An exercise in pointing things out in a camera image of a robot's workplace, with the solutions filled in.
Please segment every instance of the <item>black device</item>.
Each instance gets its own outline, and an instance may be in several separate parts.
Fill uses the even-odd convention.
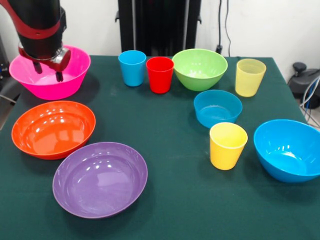
[[[292,65],[295,73],[288,81],[288,86],[296,99],[302,102],[303,95],[315,78],[320,76],[320,69],[310,68],[303,62],[295,62]],[[313,96],[310,98],[308,108],[315,109],[320,106],[320,88],[316,88]]]

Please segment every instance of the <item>blue cup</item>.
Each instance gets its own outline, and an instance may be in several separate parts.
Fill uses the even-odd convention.
[[[124,83],[137,87],[144,81],[147,56],[142,51],[124,51],[118,57]]]
[[[195,97],[193,104],[196,118],[209,129],[222,122],[234,123],[242,112],[240,99],[223,90],[203,91]]]

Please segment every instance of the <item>blue bowl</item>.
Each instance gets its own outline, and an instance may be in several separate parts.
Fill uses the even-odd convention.
[[[207,128],[222,122],[234,123],[242,112],[240,99],[223,90],[203,91],[195,97],[193,104],[196,118]]]
[[[285,183],[301,183],[320,175],[320,132],[304,123],[275,119],[260,125],[254,146],[265,170]]]

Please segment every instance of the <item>yellow cup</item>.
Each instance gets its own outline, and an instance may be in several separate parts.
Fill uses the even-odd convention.
[[[210,129],[210,159],[220,170],[232,169],[248,141],[246,131],[237,124],[220,122]]]
[[[267,70],[266,65],[259,60],[246,58],[237,62],[235,76],[235,91],[243,97],[254,96]]]

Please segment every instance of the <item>bowl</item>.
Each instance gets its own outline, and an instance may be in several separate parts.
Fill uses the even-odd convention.
[[[301,183],[320,175],[320,132],[299,121],[275,119],[254,133],[254,146],[265,170],[285,183]]]
[[[10,64],[11,76],[26,89],[44,100],[59,100],[73,95],[80,88],[89,69],[90,56],[80,48],[66,45],[71,57],[68,66],[62,72],[63,81],[57,82],[56,71],[40,63],[42,73],[35,71],[33,62],[18,55]]]
[[[215,85],[228,68],[227,60],[211,50],[192,48],[173,56],[174,72],[189,90],[205,91]]]
[[[146,162],[136,150],[117,142],[98,142],[78,149],[61,163],[52,190],[67,212],[101,219],[137,200],[147,178]]]
[[[96,126],[94,113],[74,101],[52,101],[26,111],[11,137],[26,154],[44,160],[62,159],[82,147]]]
[[[195,115],[205,127],[228,122],[235,123],[242,112],[242,103],[234,94],[223,90],[207,90],[193,101]]]

